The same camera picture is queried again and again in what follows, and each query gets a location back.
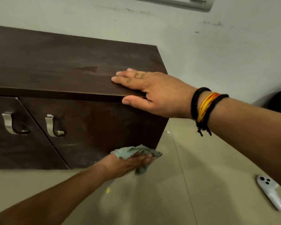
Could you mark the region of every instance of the rag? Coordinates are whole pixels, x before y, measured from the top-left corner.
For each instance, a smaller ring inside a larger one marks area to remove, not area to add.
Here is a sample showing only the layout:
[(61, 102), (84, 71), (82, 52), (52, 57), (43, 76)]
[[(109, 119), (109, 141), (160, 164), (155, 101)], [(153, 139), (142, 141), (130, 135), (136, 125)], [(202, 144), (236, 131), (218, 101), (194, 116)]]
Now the rag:
[[(147, 154), (152, 154), (153, 157), (159, 158), (162, 156), (162, 153), (159, 151), (155, 151), (154, 149), (150, 149), (144, 145), (139, 145), (139, 146), (131, 146), (131, 147), (122, 147), (120, 149), (116, 149), (112, 151), (110, 154), (115, 154), (116, 157), (118, 158), (123, 158), (123, 159), (128, 159), (135, 153), (139, 152), (140, 155), (147, 155)], [(147, 171), (149, 165), (139, 167), (135, 170), (136, 175), (143, 174)]]

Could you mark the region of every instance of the silver handle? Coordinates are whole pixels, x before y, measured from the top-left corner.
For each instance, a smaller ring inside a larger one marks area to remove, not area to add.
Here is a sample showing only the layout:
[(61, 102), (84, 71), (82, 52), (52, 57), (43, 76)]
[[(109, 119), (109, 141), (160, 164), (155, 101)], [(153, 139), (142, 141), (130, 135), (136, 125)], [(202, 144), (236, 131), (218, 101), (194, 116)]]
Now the silver handle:
[(47, 124), (47, 132), (49, 134), (49, 136), (62, 136), (65, 134), (64, 131), (57, 131), (57, 134), (55, 134), (54, 132), (54, 116), (51, 114), (47, 114), (47, 117), (45, 117), (46, 119), (46, 124)]
[(13, 129), (13, 125), (12, 125), (13, 113), (11, 113), (11, 112), (4, 112), (2, 114), (2, 116), (3, 116), (3, 119), (4, 119), (5, 128), (11, 134), (25, 135), (25, 134), (28, 134), (30, 132), (29, 130), (21, 130), (21, 132), (16, 132)]

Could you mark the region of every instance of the black thread bracelet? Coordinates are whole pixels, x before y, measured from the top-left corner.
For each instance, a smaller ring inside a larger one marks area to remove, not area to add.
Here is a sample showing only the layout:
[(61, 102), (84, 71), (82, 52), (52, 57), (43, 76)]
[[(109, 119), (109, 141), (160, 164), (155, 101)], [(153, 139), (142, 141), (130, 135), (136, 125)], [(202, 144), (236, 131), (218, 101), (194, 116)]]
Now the black thread bracelet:
[(215, 106), (218, 104), (218, 102), (220, 102), (222, 99), (228, 98), (228, 97), (229, 97), (228, 94), (221, 94), (217, 98), (215, 98), (211, 102), (208, 109), (206, 110), (206, 113), (204, 115), (204, 118), (203, 118), (202, 122), (199, 122), (199, 123), (196, 122), (197, 127), (198, 127), (198, 133), (200, 133), (201, 136), (203, 136), (203, 134), (201, 132), (201, 129), (205, 129), (209, 133), (210, 136), (212, 135), (210, 129), (208, 128), (209, 116), (210, 116), (211, 112), (213, 111), (213, 109), (215, 108)]
[(198, 115), (199, 115), (198, 114), (198, 99), (203, 91), (211, 91), (211, 90), (207, 87), (201, 87), (195, 91), (195, 93), (191, 99), (191, 117), (194, 120), (198, 119)]

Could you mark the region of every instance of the beige floor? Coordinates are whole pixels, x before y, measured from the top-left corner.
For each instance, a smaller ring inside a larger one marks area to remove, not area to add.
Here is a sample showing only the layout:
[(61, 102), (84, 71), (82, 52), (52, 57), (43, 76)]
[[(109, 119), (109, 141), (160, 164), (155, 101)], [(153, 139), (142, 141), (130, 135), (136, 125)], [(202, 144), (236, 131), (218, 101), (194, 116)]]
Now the beige floor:
[[(217, 136), (196, 131), (191, 120), (170, 119), (158, 145), (163, 156), (148, 172), (105, 183), (64, 225), (281, 224), (255, 184), (262, 171)], [(0, 170), (0, 211), (76, 172)]]

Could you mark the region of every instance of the wood grain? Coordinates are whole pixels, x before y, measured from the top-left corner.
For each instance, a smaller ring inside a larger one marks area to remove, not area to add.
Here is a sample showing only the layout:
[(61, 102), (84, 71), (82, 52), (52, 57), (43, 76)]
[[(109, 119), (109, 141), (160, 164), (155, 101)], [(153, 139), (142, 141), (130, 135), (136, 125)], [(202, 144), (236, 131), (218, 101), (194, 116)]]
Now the wood grain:
[(111, 82), (134, 68), (167, 73), (156, 46), (0, 26), (0, 95), (120, 102)]
[[(2, 117), (4, 112), (14, 113), (17, 132), (25, 128), (30, 133), (9, 133)], [(68, 169), (19, 100), (13, 97), (0, 97), (0, 169)]]
[(48, 137), (70, 168), (88, 167), (121, 147), (144, 144), (155, 149), (168, 121), (120, 103), (29, 97), (20, 100), (45, 133), (46, 115), (56, 117), (55, 131), (66, 134)]

